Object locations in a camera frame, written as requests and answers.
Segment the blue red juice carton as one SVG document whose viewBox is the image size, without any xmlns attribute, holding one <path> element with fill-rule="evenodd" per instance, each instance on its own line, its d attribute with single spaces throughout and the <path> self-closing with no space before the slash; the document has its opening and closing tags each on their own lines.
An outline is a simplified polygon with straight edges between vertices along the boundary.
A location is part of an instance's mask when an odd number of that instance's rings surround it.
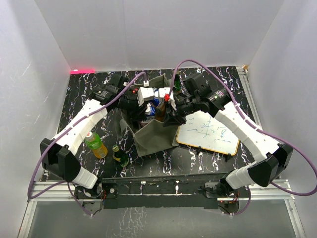
<svg viewBox="0 0 317 238">
<path fill-rule="evenodd" d="M 155 108 L 152 105 L 152 103 L 147 104 L 147 108 L 145 110 L 145 119 L 139 121 L 140 127 L 146 126 L 148 123 L 150 123 L 155 118 Z"/>
</svg>

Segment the Fontana pineapple juice carton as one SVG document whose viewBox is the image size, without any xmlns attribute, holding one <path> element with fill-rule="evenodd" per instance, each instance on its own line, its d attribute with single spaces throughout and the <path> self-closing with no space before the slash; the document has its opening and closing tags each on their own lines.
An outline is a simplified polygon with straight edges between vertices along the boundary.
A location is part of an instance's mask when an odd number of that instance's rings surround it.
<svg viewBox="0 0 317 238">
<path fill-rule="evenodd" d="M 154 99 L 153 105 L 155 106 L 155 119 L 163 122 L 165 119 L 166 108 L 162 98 L 159 97 L 159 91 L 157 88 L 153 88 L 154 90 Z"/>
</svg>

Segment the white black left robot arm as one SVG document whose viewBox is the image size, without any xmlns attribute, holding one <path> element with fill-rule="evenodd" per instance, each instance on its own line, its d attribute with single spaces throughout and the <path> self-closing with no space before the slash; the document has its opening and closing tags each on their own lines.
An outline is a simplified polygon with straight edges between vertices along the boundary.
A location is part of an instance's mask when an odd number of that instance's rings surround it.
<svg viewBox="0 0 317 238">
<path fill-rule="evenodd" d="M 137 74 L 130 82 L 124 76 L 113 74 L 110 82 L 95 88 L 84 106 L 73 120 L 52 139 L 43 139 L 40 144 L 40 161 L 43 169 L 65 182 L 73 182 L 85 188 L 92 198 L 102 193 L 98 177 L 83 168 L 75 157 L 87 134 L 103 119 L 110 110 L 117 107 L 117 100 L 129 89 L 136 79 L 145 72 Z"/>
</svg>

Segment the grey-green canvas bag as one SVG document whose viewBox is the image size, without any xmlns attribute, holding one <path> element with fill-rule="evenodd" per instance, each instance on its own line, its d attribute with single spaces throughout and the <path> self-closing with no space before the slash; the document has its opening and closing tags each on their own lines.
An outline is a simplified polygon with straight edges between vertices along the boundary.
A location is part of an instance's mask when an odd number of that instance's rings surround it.
<svg viewBox="0 0 317 238">
<path fill-rule="evenodd" d="M 149 80 L 152 88 L 170 88 L 170 81 L 163 74 Z M 138 156 L 150 155 L 162 150 L 166 150 L 178 145 L 176 142 L 177 125 L 163 126 L 163 122 L 155 118 L 144 127 L 140 127 L 139 121 L 131 121 L 127 110 L 130 107 L 130 100 L 138 100 L 137 92 L 143 84 L 130 86 L 129 89 L 117 101 L 118 115 L 115 119 L 115 130 L 119 137 L 122 137 L 124 131 L 131 132 Z"/>
</svg>

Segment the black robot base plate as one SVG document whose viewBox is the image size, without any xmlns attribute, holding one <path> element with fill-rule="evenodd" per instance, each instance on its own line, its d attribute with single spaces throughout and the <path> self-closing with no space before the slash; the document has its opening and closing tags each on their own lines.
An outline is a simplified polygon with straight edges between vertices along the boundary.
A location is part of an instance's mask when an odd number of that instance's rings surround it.
<svg viewBox="0 0 317 238">
<path fill-rule="evenodd" d="M 220 201 L 249 198 L 245 187 L 233 190 L 224 183 L 224 173 L 154 177 L 102 178 L 92 189 L 75 187 L 75 197 L 98 201 L 103 209 L 130 207 L 217 209 Z"/>
</svg>

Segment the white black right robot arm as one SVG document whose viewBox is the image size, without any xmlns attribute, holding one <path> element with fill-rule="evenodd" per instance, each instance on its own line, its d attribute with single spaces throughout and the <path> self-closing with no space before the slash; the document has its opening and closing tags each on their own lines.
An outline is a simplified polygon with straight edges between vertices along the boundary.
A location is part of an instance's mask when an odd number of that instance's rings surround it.
<svg viewBox="0 0 317 238">
<path fill-rule="evenodd" d="M 254 162 L 235 169 L 221 178 L 217 192 L 228 197 L 243 186 L 268 186 L 288 166 L 293 148 L 267 136 L 241 111 L 234 96 L 224 85 L 212 89 L 203 75 L 194 73 L 181 80 L 174 73 L 171 89 L 164 97 L 169 104 L 163 125 L 183 125 L 186 116 L 201 111 L 225 125 L 251 152 Z"/>
</svg>

